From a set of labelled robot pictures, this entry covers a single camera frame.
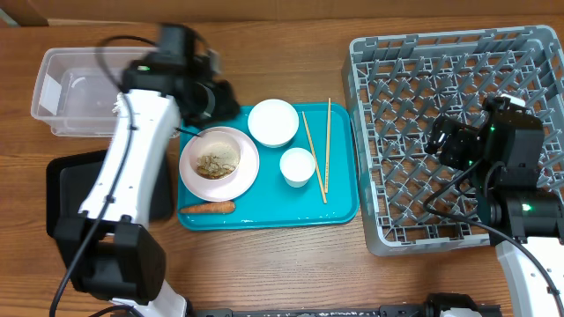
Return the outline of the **white tissue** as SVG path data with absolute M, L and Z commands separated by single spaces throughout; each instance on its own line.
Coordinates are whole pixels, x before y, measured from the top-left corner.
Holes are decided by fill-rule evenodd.
M 112 109 L 112 113 L 113 113 L 113 114 L 116 114 L 116 115 L 119 115 L 120 112 L 121 112 L 121 107 L 122 107 L 122 106 L 123 106 L 123 100 L 122 100 L 122 98 L 118 97 L 118 98 L 116 99 L 116 102 L 115 102 L 114 107 L 113 107 L 113 109 Z

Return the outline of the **white cup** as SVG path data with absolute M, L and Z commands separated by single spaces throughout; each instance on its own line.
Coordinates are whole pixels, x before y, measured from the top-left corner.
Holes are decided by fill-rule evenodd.
M 315 160 L 308 150 L 295 147 L 281 156 L 279 168 L 289 186 L 300 188 L 308 183 L 315 172 Z

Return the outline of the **pink bowl with food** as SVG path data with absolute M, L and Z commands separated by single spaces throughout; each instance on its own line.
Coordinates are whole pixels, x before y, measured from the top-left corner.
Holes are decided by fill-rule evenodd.
M 198 174 L 196 172 L 197 159 L 209 154 L 232 159 L 237 164 L 235 172 L 241 161 L 241 146 L 233 136 L 224 131 L 208 131 L 201 136 L 195 137 L 189 145 L 189 164 L 196 174 Z

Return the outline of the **white round bowl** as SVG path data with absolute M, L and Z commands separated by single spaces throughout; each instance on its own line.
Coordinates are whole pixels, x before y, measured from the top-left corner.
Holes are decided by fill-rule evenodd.
M 295 108 L 284 100 L 263 100 L 252 107 L 248 128 L 258 143 L 278 148 L 288 144 L 300 126 Z

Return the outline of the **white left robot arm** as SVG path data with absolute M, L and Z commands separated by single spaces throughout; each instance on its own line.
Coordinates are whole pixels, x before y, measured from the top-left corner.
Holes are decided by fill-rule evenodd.
M 191 303 L 166 281 L 166 253 L 149 233 L 152 193 L 169 139 L 181 126 L 236 117 L 232 86 L 197 31 L 164 24 L 152 51 L 131 62 L 117 89 L 118 122 L 102 167 L 79 210 L 52 236 L 66 272 L 62 285 L 105 300 L 129 316 L 191 316 Z

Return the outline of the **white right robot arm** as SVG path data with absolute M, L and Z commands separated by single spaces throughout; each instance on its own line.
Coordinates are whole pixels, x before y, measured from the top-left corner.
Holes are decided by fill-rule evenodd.
M 425 151 L 459 174 L 431 194 L 423 208 L 488 232 L 515 315 L 561 316 L 563 203 L 538 185 L 543 123 L 524 100 L 507 94 L 485 98 L 482 109 L 487 117 L 478 127 L 446 115 L 434 120 Z M 462 183 L 474 191 L 478 221 L 430 205 Z

